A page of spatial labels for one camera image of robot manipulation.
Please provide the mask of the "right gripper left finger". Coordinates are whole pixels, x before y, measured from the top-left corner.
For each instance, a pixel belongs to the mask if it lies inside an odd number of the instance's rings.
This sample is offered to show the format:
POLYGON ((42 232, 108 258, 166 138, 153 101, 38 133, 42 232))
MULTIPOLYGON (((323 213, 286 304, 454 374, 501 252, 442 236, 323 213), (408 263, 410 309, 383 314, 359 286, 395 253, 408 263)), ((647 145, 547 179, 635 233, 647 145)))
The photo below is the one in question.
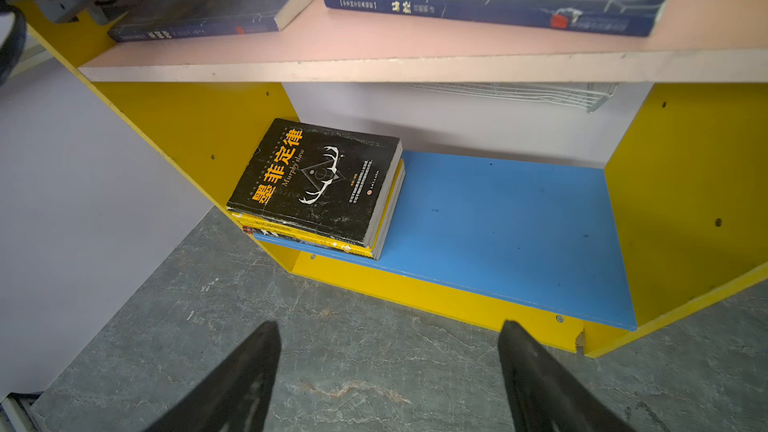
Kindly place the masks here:
POLYGON ((261 431, 281 355, 275 321, 262 323, 150 431, 261 431))

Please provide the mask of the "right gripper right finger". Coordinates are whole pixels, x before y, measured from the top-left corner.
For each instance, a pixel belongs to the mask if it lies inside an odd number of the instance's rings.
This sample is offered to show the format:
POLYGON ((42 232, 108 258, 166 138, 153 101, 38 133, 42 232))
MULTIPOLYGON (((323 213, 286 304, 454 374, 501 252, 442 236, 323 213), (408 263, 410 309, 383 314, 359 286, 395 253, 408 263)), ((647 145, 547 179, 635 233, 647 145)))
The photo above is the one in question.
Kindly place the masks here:
POLYGON ((498 353, 516 431, 630 431, 519 323, 506 321, 498 353))

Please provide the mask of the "black yellow title book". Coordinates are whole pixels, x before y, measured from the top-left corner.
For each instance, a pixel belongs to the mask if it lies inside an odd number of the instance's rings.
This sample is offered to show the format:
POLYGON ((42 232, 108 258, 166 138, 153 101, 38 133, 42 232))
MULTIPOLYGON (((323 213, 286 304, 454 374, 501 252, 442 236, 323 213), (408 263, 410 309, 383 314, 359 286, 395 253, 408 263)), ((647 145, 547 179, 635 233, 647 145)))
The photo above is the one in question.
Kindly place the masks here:
POLYGON ((276 119, 226 208, 260 232, 373 258, 402 152, 396 137, 276 119))

